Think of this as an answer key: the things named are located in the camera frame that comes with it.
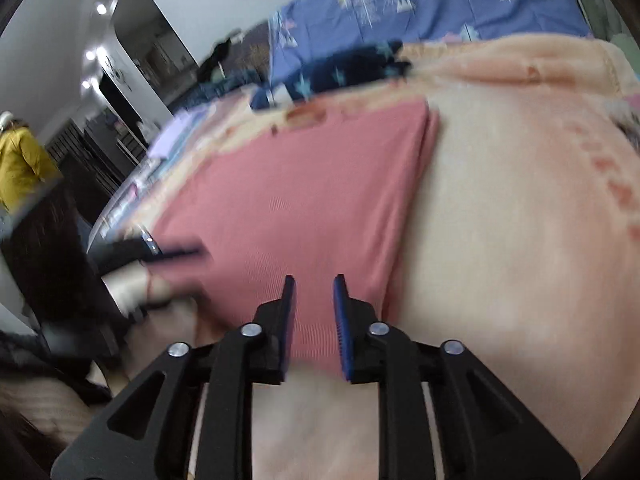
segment shirt sleeve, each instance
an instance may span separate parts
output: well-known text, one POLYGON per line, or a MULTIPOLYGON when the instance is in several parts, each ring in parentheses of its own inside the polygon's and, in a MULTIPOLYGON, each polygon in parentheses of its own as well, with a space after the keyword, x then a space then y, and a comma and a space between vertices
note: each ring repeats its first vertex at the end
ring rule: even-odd
POLYGON ((29 130, 23 130, 17 140, 24 160, 40 180, 50 180, 60 176, 60 170, 49 153, 38 144, 29 130))

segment pink garment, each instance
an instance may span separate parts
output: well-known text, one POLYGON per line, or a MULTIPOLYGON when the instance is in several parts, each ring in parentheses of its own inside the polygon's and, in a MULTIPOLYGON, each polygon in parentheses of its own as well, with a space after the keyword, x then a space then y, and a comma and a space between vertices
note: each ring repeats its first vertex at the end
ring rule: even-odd
POLYGON ((296 279, 293 359, 340 367, 333 280, 393 317, 396 257, 408 205, 430 160, 437 113, 424 100, 264 133, 214 155, 158 222, 160 246, 200 237, 211 258, 167 264, 175 286, 201 283, 215 315, 237 326, 296 279))

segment person in yellow jacket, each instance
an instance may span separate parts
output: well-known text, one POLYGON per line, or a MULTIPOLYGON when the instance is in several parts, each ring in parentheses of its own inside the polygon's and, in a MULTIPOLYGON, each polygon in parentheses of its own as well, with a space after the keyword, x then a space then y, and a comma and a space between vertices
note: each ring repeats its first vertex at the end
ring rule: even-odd
POLYGON ((0 115, 0 202, 15 213, 44 181, 61 175, 49 153, 24 121, 11 112, 0 115))

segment silver bolt head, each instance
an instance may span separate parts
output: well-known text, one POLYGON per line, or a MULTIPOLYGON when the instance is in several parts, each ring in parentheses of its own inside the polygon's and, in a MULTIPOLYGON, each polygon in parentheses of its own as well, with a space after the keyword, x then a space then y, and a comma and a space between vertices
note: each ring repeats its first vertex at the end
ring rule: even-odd
POLYGON ((465 351, 465 346, 456 339, 450 339, 444 343, 444 351, 449 355, 460 355, 465 351))
POLYGON ((389 333, 389 325, 386 323, 371 323, 369 333, 372 335, 387 335, 389 333))
POLYGON ((257 323, 247 323, 240 329, 240 333, 247 337, 255 337, 262 333, 262 327, 257 323))
POLYGON ((189 345, 187 343, 174 343, 169 346, 169 355, 171 357, 182 357, 189 352, 189 345))

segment navy blue fabric with stars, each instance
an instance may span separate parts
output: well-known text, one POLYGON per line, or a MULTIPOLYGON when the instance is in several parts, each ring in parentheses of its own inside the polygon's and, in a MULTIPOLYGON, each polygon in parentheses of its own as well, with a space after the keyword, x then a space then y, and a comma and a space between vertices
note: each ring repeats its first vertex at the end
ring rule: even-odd
POLYGON ((261 110, 276 107, 278 102, 273 95, 281 85, 295 102, 308 101, 315 94, 341 87, 404 76, 411 63, 396 60, 396 53, 401 47, 402 41, 384 41, 342 50, 305 63, 284 81, 259 89, 251 100, 251 108, 261 110))

